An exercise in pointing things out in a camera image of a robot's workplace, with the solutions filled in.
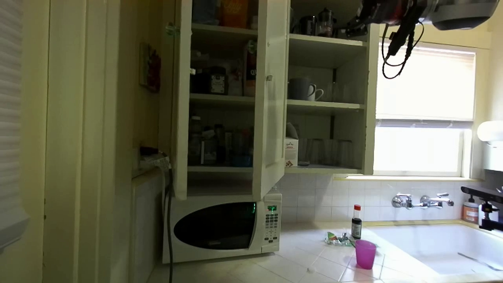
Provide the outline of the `cream cabinet door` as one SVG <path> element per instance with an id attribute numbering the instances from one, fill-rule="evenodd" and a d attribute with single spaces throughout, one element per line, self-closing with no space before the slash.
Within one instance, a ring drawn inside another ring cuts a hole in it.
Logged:
<path id="1" fill-rule="evenodd" d="M 255 199 L 264 197 L 286 168 L 289 20 L 289 0 L 259 0 L 251 188 Z"/>

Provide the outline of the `pink plastic cup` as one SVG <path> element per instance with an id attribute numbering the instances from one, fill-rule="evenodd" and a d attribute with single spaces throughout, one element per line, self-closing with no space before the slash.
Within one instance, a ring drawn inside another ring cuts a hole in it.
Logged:
<path id="1" fill-rule="evenodd" d="M 361 268 L 371 268 L 374 265 L 376 252 L 377 252 L 376 243 L 360 238 L 355 243 L 357 265 Z"/>

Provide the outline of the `white microwave oven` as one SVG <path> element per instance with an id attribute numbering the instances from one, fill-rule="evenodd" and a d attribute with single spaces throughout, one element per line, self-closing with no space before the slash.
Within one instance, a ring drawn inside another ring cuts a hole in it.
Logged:
<path id="1" fill-rule="evenodd" d="M 201 194 L 165 199 L 162 262 L 190 262 L 280 249 L 283 194 Z"/>

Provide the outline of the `clear candy wrapper packet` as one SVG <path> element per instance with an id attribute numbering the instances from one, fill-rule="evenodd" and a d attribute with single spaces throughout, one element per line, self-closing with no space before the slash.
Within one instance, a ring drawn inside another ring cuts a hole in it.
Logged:
<path id="1" fill-rule="evenodd" d="M 343 232 L 341 235 L 332 232 L 332 230 L 327 230 L 327 243 L 328 245 L 343 245 L 343 246 L 355 246 L 355 241 L 354 238 L 350 238 L 347 235 L 347 232 Z"/>

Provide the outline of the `orange food bag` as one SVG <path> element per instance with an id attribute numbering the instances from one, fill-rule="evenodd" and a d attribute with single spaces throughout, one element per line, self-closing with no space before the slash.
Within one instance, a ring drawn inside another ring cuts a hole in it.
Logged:
<path id="1" fill-rule="evenodd" d="M 248 21 L 250 0 L 222 0 L 220 23 L 225 26 L 245 28 Z"/>

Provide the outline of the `soy sauce bottle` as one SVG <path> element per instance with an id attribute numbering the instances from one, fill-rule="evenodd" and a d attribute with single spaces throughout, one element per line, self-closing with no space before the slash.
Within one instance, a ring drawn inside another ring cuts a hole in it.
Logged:
<path id="1" fill-rule="evenodd" d="M 361 238 L 361 216 L 360 216 L 360 212 L 361 212 L 361 205 L 360 204 L 354 204 L 354 208 L 352 208 L 352 227 L 350 227 L 350 234 L 354 238 Z"/>

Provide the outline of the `white sink basin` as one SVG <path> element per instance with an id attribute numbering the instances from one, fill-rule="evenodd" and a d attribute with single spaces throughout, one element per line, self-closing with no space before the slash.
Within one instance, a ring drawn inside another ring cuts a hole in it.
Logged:
<path id="1" fill-rule="evenodd" d="M 379 226 L 372 232 L 440 274 L 503 278 L 500 232 L 465 224 Z"/>

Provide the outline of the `chrome wall faucet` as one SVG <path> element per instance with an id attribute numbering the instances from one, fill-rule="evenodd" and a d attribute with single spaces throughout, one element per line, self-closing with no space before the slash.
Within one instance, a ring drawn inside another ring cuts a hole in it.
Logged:
<path id="1" fill-rule="evenodd" d="M 412 199 L 410 193 L 394 193 L 391 197 L 393 207 L 443 207 L 453 205 L 454 201 L 449 197 L 448 193 L 437 193 L 435 196 L 421 194 L 418 201 Z"/>

